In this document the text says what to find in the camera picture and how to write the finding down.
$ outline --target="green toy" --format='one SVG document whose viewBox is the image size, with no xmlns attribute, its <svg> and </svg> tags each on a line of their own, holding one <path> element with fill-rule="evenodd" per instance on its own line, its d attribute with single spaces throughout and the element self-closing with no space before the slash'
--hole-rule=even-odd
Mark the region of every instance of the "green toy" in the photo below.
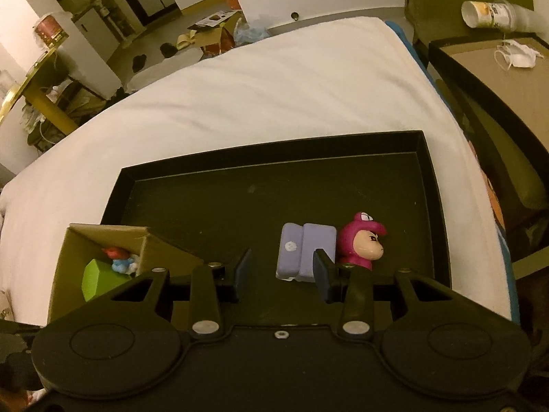
<svg viewBox="0 0 549 412">
<path fill-rule="evenodd" d="M 128 280 L 131 280 L 129 275 L 114 272 L 110 264 L 93 259 L 84 269 L 82 294 L 87 302 L 119 287 Z"/>
</svg>

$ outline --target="silver screw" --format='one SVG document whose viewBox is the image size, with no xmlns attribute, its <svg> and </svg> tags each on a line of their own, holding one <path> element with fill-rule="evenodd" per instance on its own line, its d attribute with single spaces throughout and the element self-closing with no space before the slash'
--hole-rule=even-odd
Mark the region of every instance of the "silver screw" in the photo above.
<svg viewBox="0 0 549 412">
<path fill-rule="evenodd" d="M 278 330 L 274 332 L 274 337 L 277 339 L 288 339 L 290 337 L 290 333 L 286 330 Z"/>
<path fill-rule="evenodd" d="M 214 321 L 198 321 L 193 324 L 193 331 L 198 334 L 212 334 L 219 330 L 219 324 Z"/>
<path fill-rule="evenodd" d="M 370 331 L 370 325 L 362 321 L 349 321 L 343 324 L 343 330 L 348 334 L 365 334 Z"/>
</svg>

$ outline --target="face mask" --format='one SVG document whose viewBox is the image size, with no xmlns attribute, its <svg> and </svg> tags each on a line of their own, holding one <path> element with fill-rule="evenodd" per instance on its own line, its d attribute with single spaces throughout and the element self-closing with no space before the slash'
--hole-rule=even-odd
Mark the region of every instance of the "face mask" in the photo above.
<svg viewBox="0 0 549 412">
<path fill-rule="evenodd" d="M 503 56 L 507 66 L 501 63 L 501 59 L 498 59 L 499 55 Z M 498 45 L 496 48 L 493 57 L 505 71 L 509 70 L 511 66 L 515 68 L 533 68 L 536 66 L 536 57 L 544 58 L 535 49 L 521 45 L 514 40 L 504 40 L 503 45 Z"/>
</svg>

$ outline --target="purple toy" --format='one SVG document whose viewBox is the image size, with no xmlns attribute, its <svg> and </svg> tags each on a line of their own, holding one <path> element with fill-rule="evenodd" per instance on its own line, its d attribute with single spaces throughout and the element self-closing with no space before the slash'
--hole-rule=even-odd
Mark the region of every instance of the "purple toy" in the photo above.
<svg viewBox="0 0 549 412">
<path fill-rule="evenodd" d="M 338 234 L 339 263 L 351 263 L 372 269 L 372 260 L 383 255 L 378 236 L 385 236 L 385 226 L 373 221 L 370 215 L 359 212 L 355 219 Z"/>
</svg>

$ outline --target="bed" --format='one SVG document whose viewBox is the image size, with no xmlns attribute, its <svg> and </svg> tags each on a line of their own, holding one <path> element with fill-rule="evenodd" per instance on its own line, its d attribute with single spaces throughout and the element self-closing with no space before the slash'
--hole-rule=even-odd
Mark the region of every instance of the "bed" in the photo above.
<svg viewBox="0 0 549 412">
<path fill-rule="evenodd" d="M 179 70 L 79 128 L 0 195 L 0 288 L 18 322 L 45 324 L 69 223 L 97 224 L 120 170 L 247 144 L 424 131 L 459 293 L 511 317 L 506 267 L 479 166 L 451 112 L 381 20 L 337 20 Z"/>
</svg>

